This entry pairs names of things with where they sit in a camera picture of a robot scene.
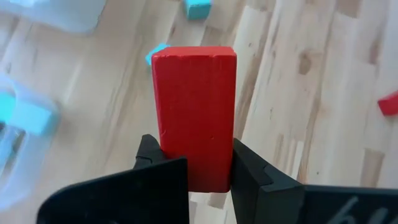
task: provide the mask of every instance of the plastic bin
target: plastic bin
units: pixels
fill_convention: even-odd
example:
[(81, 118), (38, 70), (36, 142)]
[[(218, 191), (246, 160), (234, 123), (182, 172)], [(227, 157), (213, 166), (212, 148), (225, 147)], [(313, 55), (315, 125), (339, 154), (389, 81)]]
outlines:
[(92, 32), (106, 0), (0, 0), (0, 10), (67, 32)]
[[(15, 107), (9, 122), (3, 123), (0, 132), (0, 211), (24, 199), (39, 178), (47, 149), (49, 148), (58, 123), (58, 110), (54, 103), (40, 96), (7, 76), (0, 74), (0, 92), (15, 96)], [(23, 111), (21, 102), (30, 102), (52, 112), (53, 119), (41, 135), (26, 132), (10, 126), (18, 119), (35, 119), (30, 111)]]

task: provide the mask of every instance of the red wooden block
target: red wooden block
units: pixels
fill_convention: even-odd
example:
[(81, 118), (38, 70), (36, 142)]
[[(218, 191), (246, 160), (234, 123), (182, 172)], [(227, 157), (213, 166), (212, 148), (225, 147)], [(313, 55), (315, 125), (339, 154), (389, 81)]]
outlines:
[(393, 94), (381, 98), (379, 107), (384, 116), (392, 116), (398, 114), (398, 91)]
[(160, 146), (186, 156), (192, 192), (228, 192), (236, 54), (230, 47), (169, 47), (152, 56)]

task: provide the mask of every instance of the cyan block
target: cyan block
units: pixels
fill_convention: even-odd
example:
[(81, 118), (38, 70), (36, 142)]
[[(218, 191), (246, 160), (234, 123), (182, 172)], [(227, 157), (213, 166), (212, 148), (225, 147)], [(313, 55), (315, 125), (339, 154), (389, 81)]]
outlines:
[(8, 93), (0, 93), (0, 122), (27, 133), (44, 135), (57, 122), (57, 115), (42, 106), (19, 101)]
[(149, 54), (145, 57), (145, 61), (147, 61), (147, 64), (149, 66), (151, 66), (152, 65), (152, 55), (154, 53), (160, 52), (161, 50), (165, 49), (166, 47), (170, 47), (170, 46), (167, 44), (159, 44), (159, 46), (157, 46), (154, 50), (149, 52)]
[(211, 10), (211, 0), (185, 0), (188, 20), (206, 19)]
[(0, 123), (6, 123), (11, 119), (15, 108), (15, 98), (7, 93), (0, 93)]

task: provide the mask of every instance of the wooden floor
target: wooden floor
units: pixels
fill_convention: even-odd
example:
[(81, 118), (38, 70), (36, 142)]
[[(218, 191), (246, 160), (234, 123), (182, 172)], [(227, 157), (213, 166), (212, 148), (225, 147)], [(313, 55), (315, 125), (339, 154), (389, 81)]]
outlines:
[[(398, 1), (214, 4), (206, 22), (187, 22), (177, 0), (108, 0), (95, 33), (84, 36), (0, 14), (0, 71), (62, 109), (39, 185), (0, 223), (34, 223), (57, 189), (134, 165), (141, 136), (158, 136), (144, 56), (160, 42), (233, 46), (235, 136), (288, 175), (398, 188), (398, 120), (377, 107), (398, 90)], [(191, 200), (191, 223), (236, 222), (230, 196)]]

